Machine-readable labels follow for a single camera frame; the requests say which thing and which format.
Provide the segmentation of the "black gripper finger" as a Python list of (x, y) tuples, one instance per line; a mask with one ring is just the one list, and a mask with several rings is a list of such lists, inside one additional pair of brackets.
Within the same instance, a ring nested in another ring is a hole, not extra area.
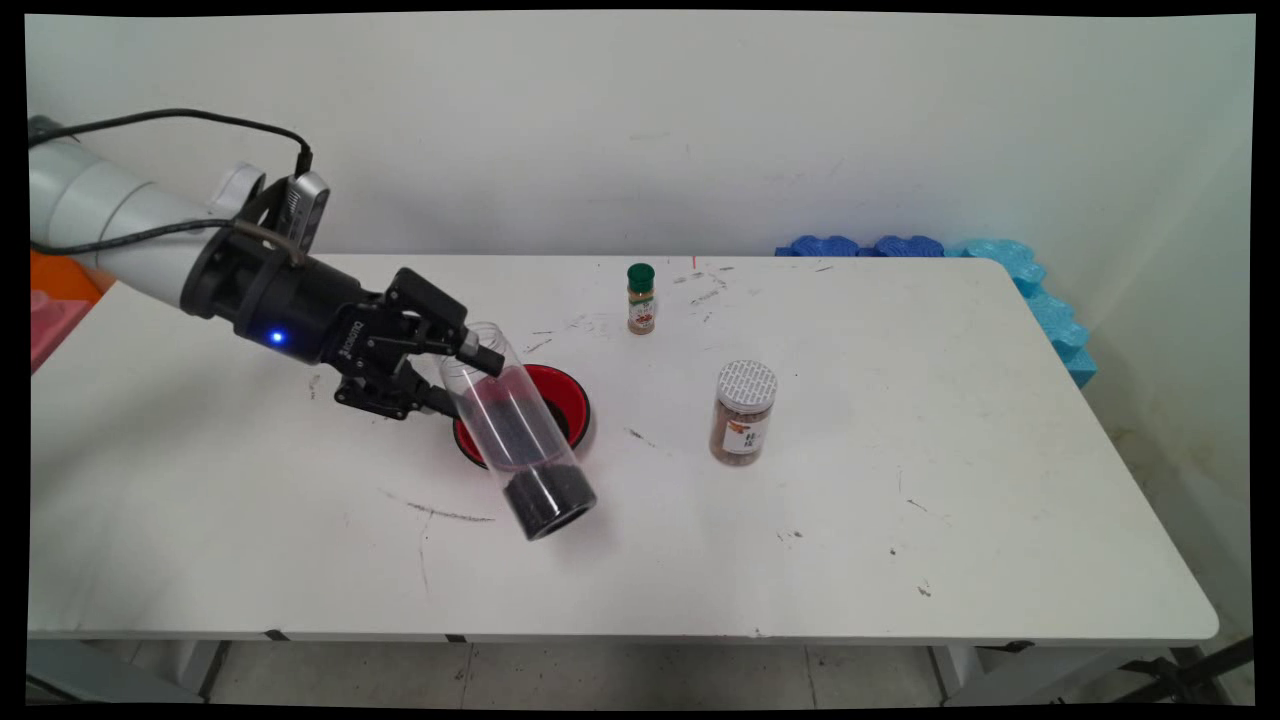
[(410, 268), (393, 277), (385, 310), (392, 313), (390, 342), (407, 354), (453, 357), (492, 377), (506, 366), (504, 356), (466, 327), (467, 307)]
[(333, 368), (340, 373), (338, 404), (392, 420), (404, 420), (411, 413), (460, 418), (449, 393), (426, 380), (408, 354), (334, 352)]

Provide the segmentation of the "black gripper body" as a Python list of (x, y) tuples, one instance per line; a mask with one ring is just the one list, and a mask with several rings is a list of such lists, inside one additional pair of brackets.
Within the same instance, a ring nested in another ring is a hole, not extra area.
[(380, 302), (352, 275), (236, 229), (206, 243), (183, 284), (183, 310), (229, 322), (237, 336), (307, 365), (326, 364), (378, 388), (390, 384), (383, 357), (356, 361), (369, 331), (364, 306)]

